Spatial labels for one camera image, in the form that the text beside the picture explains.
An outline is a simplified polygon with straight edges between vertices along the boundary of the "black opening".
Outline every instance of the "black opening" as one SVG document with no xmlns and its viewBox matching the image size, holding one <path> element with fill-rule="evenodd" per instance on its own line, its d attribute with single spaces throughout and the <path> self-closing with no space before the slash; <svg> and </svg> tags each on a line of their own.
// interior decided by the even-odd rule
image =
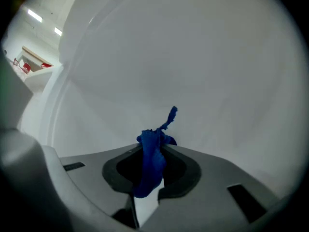
<svg viewBox="0 0 309 232">
<path fill-rule="evenodd" d="M 141 180 L 142 161 L 143 150 L 141 149 L 118 162 L 117 171 L 124 178 L 131 181 L 134 186 L 137 186 Z"/>
<path fill-rule="evenodd" d="M 82 162 L 76 162 L 76 163 L 64 165 L 63 167 L 65 171 L 70 171 L 70 170 L 78 169 L 84 166 L 85 164 L 83 164 Z"/>
<path fill-rule="evenodd" d="M 198 183 L 201 168 L 196 161 L 168 147 L 161 148 L 167 161 L 163 172 L 165 187 L 159 191 L 158 200 L 179 198 Z M 140 146 L 107 161 L 102 175 L 112 189 L 133 195 L 133 187 L 140 183 L 143 151 Z"/>
<path fill-rule="evenodd" d="M 112 215 L 112 218 L 134 229 L 139 228 L 139 222 L 136 218 L 133 196 L 130 196 L 124 209 L 118 210 Z"/>
<path fill-rule="evenodd" d="M 239 205 L 248 222 L 252 223 L 266 213 L 264 207 L 241 184 L 228 187 L 227 189 Z"/>
</svg>

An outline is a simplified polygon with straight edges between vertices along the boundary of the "white wall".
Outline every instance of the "white wall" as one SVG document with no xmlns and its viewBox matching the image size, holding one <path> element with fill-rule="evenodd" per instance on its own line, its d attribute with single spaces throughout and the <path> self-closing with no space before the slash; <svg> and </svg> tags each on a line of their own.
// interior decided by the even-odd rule
<svg viewBox="0 0 309 232">
<path fill-rule="evenodd" d="M 35 37 L 34 30 L 31 29 L 18 21 L 11 23 L 8 28 L 8 37 L 1 42 L 2 48 L 7 51 L 7 57 L 13 61 L 22 51 L 22 46 L 25 46 L 54 66 L 60 65 L 59 52 Z"/>
<path fill-rule="evenodd" d="M 276 0 L 110 0 L 98 13 L 82 2 L 97 1 L 75 1 L 60 44 L 75 47 L 71 25 L 94 15 L 50 129 L 59 156 L 133 144 L 175 105 L 167 134 L 178 145 L 233 162 L 279 197 L 294 190 L 308 156 L 308 62 Z"/>
</svg>

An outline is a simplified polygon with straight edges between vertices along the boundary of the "gray plastic surface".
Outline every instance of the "gray plastic surface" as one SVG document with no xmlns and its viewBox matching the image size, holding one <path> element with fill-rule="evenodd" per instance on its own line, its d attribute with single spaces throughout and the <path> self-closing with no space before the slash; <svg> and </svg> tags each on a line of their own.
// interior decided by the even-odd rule
<svg viewBox="0 0 309 232">
<path fill-rule="evenodd" d="M 101 171 L 106 161 L 138 145 L 61 159 L 63 165 L 82 162 L 86 166 L 68 172 L 79 190 L 101 210 L 113 215 L 125 207 L 128 195 L 116 192 L 104 180 Z M 264 185 L 231 162 L 193 151 L 167 145 L 194 159 L 201 167 L 202 177 L 185 196 L 160 200 L 159 207 L 141 227 L 142 231 L 233 231 L 249 225 L 242 210 L 227 187 L 242 184 L 266 209 L 278 198 Z"/>
<path fill-rule="evenodd" d="M 105 162 L 121 155 L 138 144 L 122 147 L 119 149 L 104 151 L 96 154 L 64 157 L 60 161 L 62 165 L 82 162 L 85 167 L 68 171 L 67 174 L 75 183 L 78 189 L 98 208 L 112 216 L 118 210 L 125 208 L 129 195 L 115 192 L 102 176 L 102 169 Z"/>
<path fill-rule="evenodd" d="M 142 226 L 152 231 L 234 231 L 248 221 L 227 187 L 242 184 L 268 210 L 278 198 L 252 176 L 231 162 L 187 148 L 169 145 L 200 165 L 202 177 L 186 196 L 163 199 Z"/>
<path fill-rule="evenodd" d="M 0 167 L 11 185 L 59 228 L 76 232 L 133 231 L 103 213 L 72 183 L 55 150 L 17 130 L 0 134 Z"/>
</svg>

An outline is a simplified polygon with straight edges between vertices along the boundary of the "blue cloth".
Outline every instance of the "blue cloth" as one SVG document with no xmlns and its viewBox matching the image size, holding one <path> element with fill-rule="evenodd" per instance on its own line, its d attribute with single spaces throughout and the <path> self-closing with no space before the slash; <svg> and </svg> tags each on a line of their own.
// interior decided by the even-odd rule
<svg viewBox="0 0 309 232">
<path fill-rule="evenodd" d="M 160 147 L 163 144 L 177 145 L 175 139 L 165 135 L 162 130 L 166 130 L 174 121 L 176 112 L 177 107 L 173 106 L 166 123 L 156 130 L 144 130 L 137 137 L 137 141 L 143 146 L 143 163 L 140 184 L 133 188 L 136 198 L 147 197 L 161 183 L 167 163 Z"/>
</svg>

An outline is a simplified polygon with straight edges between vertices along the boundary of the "black slot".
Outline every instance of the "black slot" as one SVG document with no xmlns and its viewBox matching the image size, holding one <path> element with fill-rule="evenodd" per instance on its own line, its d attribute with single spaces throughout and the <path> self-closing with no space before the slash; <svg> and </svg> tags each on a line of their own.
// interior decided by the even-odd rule
<svg viewBox="0 0 309 232">
<path fill-rule="evenodd" d="M 64 165 L 63 167 L 65 171 L 70 171 L 70 170 L 78 169 L 84 166 L 85 164 L 83 164 L 82 162 L 76 162 L 76 163 Z"/>
<path fill-rule="evenodd" d="M 249 223 L 256 221 L 266 213 L 264 207 L 241 184 L 228 187 L 227 189 Z"/>
<path fill-rule="evenodd" d="M 139 222 L 137 221 L 136 218 L 133 196 L 130 196 L 130 198 L 127 200 L 126 206 L 123 209 L 118 210 L 115 214 L 113 214 L 112 218 L 133 229 L 139 228 Z"/>
</svg>

